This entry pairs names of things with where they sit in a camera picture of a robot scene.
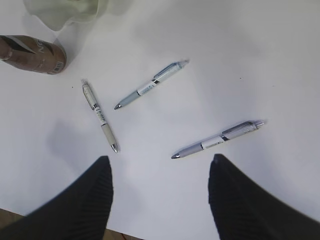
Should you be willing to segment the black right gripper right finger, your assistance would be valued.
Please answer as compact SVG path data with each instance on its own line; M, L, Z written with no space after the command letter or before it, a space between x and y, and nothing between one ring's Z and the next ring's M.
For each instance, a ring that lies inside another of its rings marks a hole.
M208 203L221 240L318 240L320 223L285 204L215 154Z

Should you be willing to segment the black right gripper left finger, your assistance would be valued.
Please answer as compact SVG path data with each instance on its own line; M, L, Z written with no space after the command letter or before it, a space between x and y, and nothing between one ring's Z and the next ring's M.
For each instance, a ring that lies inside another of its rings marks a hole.
M2 240L101 240L113 203L108 156L99 157L55 198L0 231Z

